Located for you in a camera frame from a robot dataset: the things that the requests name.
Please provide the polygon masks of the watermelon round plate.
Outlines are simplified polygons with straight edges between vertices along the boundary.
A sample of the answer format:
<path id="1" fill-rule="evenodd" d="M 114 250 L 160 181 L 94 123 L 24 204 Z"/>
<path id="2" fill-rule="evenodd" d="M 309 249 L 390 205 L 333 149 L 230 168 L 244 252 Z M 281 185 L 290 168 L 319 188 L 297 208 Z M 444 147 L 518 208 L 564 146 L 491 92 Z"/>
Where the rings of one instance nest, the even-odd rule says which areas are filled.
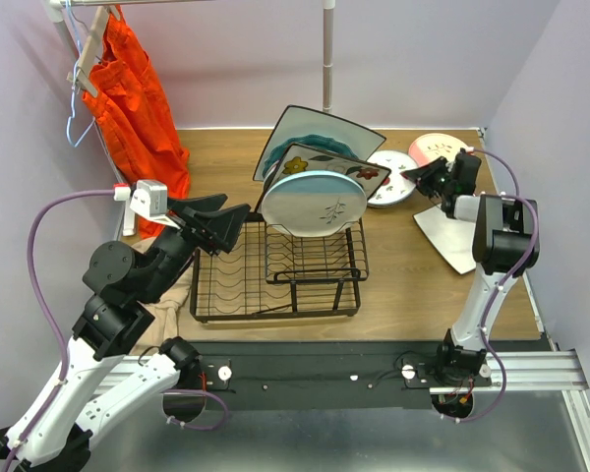
<path id="1" fill-rule="evenodd" d="M 408 199 L 415 190 L 415 184 L 404 179 L 401 172 L 415 169 L 417 163 L 406 153 L 396 150 L 378 150 L 368 159 L 374 163 L 390 169 L 390 174 L 383 181 L 372 198 L 377 200 Z"/>

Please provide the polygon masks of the pink and cream round plate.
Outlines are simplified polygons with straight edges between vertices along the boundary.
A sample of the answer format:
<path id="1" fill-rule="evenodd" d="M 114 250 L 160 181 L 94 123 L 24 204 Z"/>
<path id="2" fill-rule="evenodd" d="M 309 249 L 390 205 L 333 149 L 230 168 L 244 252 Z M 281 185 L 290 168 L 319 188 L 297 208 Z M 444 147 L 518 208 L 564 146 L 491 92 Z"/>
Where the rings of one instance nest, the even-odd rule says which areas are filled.
<path id="1" fill-rule="evenodd" d="M 422 167 L 440 157 L 453 162 L 462 148 L 468 148 L 468 145 L 459 138 L 444 133 L 429 133 L 414 140 L 408 155 Z"/>

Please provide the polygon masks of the grey square plate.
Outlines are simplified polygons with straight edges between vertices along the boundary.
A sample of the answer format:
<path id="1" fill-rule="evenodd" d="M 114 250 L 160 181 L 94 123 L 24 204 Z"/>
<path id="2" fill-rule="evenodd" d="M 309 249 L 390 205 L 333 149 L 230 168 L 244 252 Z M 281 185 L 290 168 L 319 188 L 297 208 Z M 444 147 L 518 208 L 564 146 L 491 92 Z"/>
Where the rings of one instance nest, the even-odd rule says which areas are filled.
<path id="1" fill-rule="evenodd" d="M 475 224 L 448 218 L 438 206 L 418 212 L 413 219 L 442 258 L 459 274 L 475 269 L 472 244 Z"/>

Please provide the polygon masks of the blue striped round plate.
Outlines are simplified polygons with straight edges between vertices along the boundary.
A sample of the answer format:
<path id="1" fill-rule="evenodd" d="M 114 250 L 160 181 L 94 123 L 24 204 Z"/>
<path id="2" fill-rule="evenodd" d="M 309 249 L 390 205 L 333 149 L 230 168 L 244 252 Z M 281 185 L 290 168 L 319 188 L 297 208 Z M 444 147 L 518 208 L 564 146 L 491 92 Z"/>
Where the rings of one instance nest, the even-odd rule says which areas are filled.
<path id="1" fill-rule="evenodd" d="M 371 198 L 368 200 L 368 207 L 373 207 L 373 208 L 394 207 L 394 206 L 400 205 L 402 202 L 404 202 L 404 199 L 377 200 L 375 198 Z"/>

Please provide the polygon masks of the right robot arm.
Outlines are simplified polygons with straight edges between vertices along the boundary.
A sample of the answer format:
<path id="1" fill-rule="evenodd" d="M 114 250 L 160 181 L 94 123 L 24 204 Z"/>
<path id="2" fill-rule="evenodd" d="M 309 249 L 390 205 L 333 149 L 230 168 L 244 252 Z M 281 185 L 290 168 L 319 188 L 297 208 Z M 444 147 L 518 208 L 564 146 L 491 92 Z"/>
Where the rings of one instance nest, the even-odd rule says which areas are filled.
<path id="1" fill-rule="evenodd" d="M 504 159 L 482 152 L 506 169 L 513 193 L 475 193 L 482 163 L 478 152 L 463 148 L 454 161 L 439 157 L 401 173 L 420 194 L 439 199 L 447 218 L 475 224 L 474 280 L 461 315 L 438 346 L 431 368 L 431 375 L 446 385 L 480 375 L 486 356 L 494 352 L 490 335 L 502 303 L 540 253 L 537 204 L 522 198 L 518 179 Z"/>

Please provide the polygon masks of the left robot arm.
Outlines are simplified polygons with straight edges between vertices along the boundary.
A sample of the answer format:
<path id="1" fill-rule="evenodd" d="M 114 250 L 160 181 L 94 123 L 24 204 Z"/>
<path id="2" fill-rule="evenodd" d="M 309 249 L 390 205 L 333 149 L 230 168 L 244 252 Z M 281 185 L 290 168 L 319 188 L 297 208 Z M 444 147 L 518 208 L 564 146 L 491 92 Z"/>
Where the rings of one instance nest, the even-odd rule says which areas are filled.
<path id="1" fill-rule="evenodd" d="M 168 199 L 172 219 L 146 252 L 121 241 L 100 245 L 83 276 L 92 295 L 61 340 L 61 362 L 23 417 L 0 429 L 6 471 L 80 471 L 92 450 L 151 398 L 166 391 L 217 401 L 207 391 L 200 353 L 180 336 L 102 395 L 96 390 L 153 323 L 148 311 L 194 261 L 197 251 L 229 253 L 251 210 L 226 195 Z"/>

